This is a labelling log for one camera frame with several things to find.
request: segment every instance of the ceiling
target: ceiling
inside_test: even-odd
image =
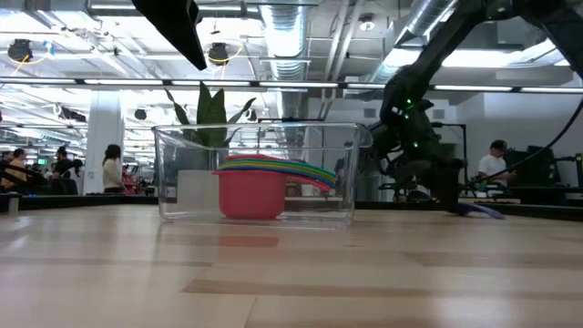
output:
[[[23,4],[51,3],[44,10],[23,10]],[[254,8],[261,0],[245,1]],[[356,27],[348,36],[349,22],[355,11],[354,1],[348,8],[343,26],[338,26],[339,11],[343,0],[289,0],[280,3],[304,3],[308,8],[307,52],[300,60],[308,63],[307,79],[325,79],[326,65],[336,29],[342,29],[340,43],[348,39],[347,53],[337,52],[333,63],[344,57],[338,80],[360,79],[370,75],[385,63],[399,67],[410,64],[419,53],[413,41],[404,48],[394,49],[387,56],[386,41],[395,26],[408,19],[410,0],[363,1],[362,14],[373,14],[374,29],[363,31]],[[201,6],[240,5],[240,1],[197,1]],[[447,67],[442,68],[432,83],[445,85],[476,86],[560,86],[572,78],[563,57],[550,42],[532,45],[519,20],[505,23],[512,26],[485,26],[476,33],[497,33],[493,45],[482,48],[463,48],[453,53]],[[507,31],[516,30],[520,36]],[[162,79],[225,79],[269,80],[272,79],[270,55],[265,40],[265,27],[261,20],[225,18],[217,11],[217,17],[205,17],[197,25],[203,49],[213,43],[226,43],[231,60],[224,67],[210,65],[198,71],[167,41],[143,16],[131,10],[129,0],[93,0],[87,6],[85,0],[29,1],[9,0],[0,9],[0,76],[2,77],[68,77],[68,78],[162,78]],[[30,63],[20,65],[8,57],[8,48],[15,39],[28,39],[33,50]],[[0,87],[0,102],[5,122],[17,124],[47,125],[47,128],[5,129],[4,139],[23,142],[23,138],[35,142],[59,144],[68,140],[71,146],[83,151],[87,128],[66,128],[71,122],[58,118],[56,104],[77,111],[88,117],[91,107],[89,88],[33,87],[4,85]],[[124,106],[128,108],[126,145],[127,155],[151,153],[153,136],[148,130],[157,124],[175,122],[171,104],[162,90],[125,90]],[[251,98],[258,100],[254,108],[260,116],[278,115],[276,92],[270,90],[227,92],[228,111],[237,112],[240,104]],[[196,110],[197,91],[174,90],[180,104]],[[449,100],[456,104],[467,93],[433,92],[430,97]],[[133,111],[144,108],[146,120],[137,120]]]

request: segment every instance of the desk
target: desk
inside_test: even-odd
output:
[[[3,327],[583,327],[583,224],[357,211],[350,229],[0,218]]]

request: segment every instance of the clear plastic bin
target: clear plastic bin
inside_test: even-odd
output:
[[[359,150],[373,142],[349,123],[153,130],[161,217],[202,223],[350,224]]]

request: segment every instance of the black cable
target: black cable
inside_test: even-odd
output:
[[[567,133],[567,131],[569,130],[569,128],[571,128],[571,125],[573,125],[573,123],[575,122],[575,120],[577,119],[577,116],[579,116],[579,113],[581,112],[581,109],[583,109],[583,98],[581,99],[581,101],[579,102],[579,105],[577,106],[577,109],[575,109],[575,113],[573,113],[573,116],[571,116],[571,118],[569,119],[569,121],[567,122],[567,124],[565,125],[565,127],[558,133],[558,135],[545,147],[543,147],[542,149],[539,149],[536,153],[528,156],[525,159],[522,159],[521,161],[519,161],[518,163],[512,165],[511,167],[507,168],[507,169],[503,169],[497,173],[494,173],[490,176],[487,177],[483,177],[477,180],[474,180],[468,184],[465,185],[465,187],[474,185],[476,183],[482,182],[484,180],[489,180],[492,178],[495,178],[501,174],[504,174],[506,172],[509,172],[511,170],[514,170],[515,168],[519,167],[520,165],[524,164],[527,160],[530,160],[534,157],[536,157],[538,154],[542,153],[545,150],[550,149],[551,147],[553,147],[561,138],[563,138],[563,136],[565,135],[565,133]]]

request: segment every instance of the exposed ductwork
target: exposed ductwork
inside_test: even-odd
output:
[[[386,45],[389,52],[395,46],[399,46],[416,37],[421,37],[430,32],[456,4],[457,0],[415,0],[411,6],[411,13],[403,28],[396,28],[391,24],[389,34],[390,44]],[[386,82],[396,72],[397,67],[388,67],[381,63],[369,76],[369,82]]]
[[[282,61],[271,61],[273,78],[280,81],[304,80],[307,64],[294,58],[304,55],[307,39],[307,7],[301,5],[262,5],[265,22],[265,40],[270,56]],[[283,118],[307,118],[307,92],[279,92],[278,111]]]

